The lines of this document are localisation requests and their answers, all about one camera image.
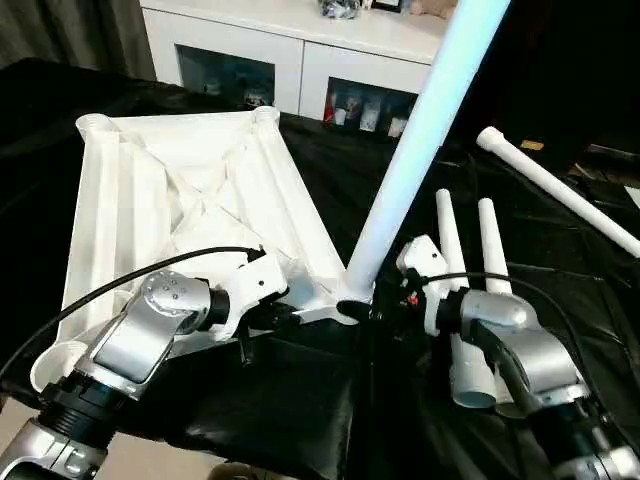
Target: robotic arm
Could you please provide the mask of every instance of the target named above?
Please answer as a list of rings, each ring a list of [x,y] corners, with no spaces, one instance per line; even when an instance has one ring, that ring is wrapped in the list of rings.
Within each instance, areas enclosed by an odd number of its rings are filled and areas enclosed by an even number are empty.
[[[164,361],[228,341],[251,308],[286,290],[269,255],[214,289],[176,272],[152,273],[73,372],[45,388],[45,408],[0,456],[0,480],[93,478],[118,414],[140,399]]]
[[[409,278],[447,273],[427,236],[407,244],[397,265]],[[635,453],[599,411],[569,352],[542,328],[534,308],[515,295],[449,286],[446,280],[418,282],[413,290],[425,331],[460,333],[499,368],[556,478],[640,479]]]

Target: white pipe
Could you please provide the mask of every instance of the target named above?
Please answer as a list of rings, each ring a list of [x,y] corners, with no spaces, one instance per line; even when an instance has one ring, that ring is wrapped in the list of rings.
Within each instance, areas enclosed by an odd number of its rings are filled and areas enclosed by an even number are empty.
[[[343,295],[369,299],[373,283],[443,143],[510,0],[461,0],[349,262]]]
[[[496,218],[496,211],[493,208],[493,201],[490,198],[481,199],[478,202],[478,213],[480,214],[480,236],[482,239],[484,271],[487,273],[509,275],[507,261],[504,258],[504,250],[502,249],[498,219]],[[511,295],[511,283],[505,280],[487,278],[485,285],[487,292]],[[507,389],[507,385],[504,383],[497,369],[494,375],[494,384],[496,387],[496,411],[508,418],[521,418],[522,414],[514,403]]]
[[[482,258],[484,260],[484,271],[488,273],[498,273],[509,275],[507,261],[502,250],[502,240],[498,229],[498,219],[493,209],[493,202],[490,198],[483,198],[478,202],[478,212],[480,213],[480,236],[482,238]],[[511,293],[511,284],[504,280],[487,278],[485,280],[487,292],[491,293]]]
[[[497,129],[493,127],[485,128],[478,135],[477,143],[485,150],[498,155],[502,160],[600,230],[631,255],[636,258],[640,257],[640,240],[514,147],[505,140],[504,135]]]
[[[458,226],[451,195],[445,189],[436,192],[440,250],[451,272],[465,272]],[[452,279],[454,289],[469,287],[466,277]],[[487,366],[484,353],[478,347],[463,342],[459,334],[451,335],[451,396],[466,408],[490,408],[496,403],[493,372]]]

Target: black table cover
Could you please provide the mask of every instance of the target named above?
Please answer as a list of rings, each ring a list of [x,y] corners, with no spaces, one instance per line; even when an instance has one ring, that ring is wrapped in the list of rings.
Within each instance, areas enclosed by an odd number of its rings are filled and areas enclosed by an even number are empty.
[[[178,87],[37,60],[0,71],[0,92],[1,363],[60,308],[82,164],[75,119],[233,106]],[[280,130],[346,264],[395,144],[291,115],[282,116]],[[622,187],[565,181],[640,236],[640,212]],[[251,366],[241,364],[237,345],[172,360],[122,428],[300,479],[551,478],[524,425],[452,403],[448,342],[425,338],[393,308],[399,249],[422,233],[437,241],[438,188],[452,192],[469,270],[482,269],[477,200],[494,200],[510,273],[565,309],[579,334],[582,368],[619,425],[640,442],[636,263],[498,160],[452,139],[378,279],[383,320],[358,327],[326,320],[260,337]],[[544,299],[517,286],[514,292],[574,351]],[[54,335],[25,353],[2,383],[5,392],[39,405],[28,371]]]

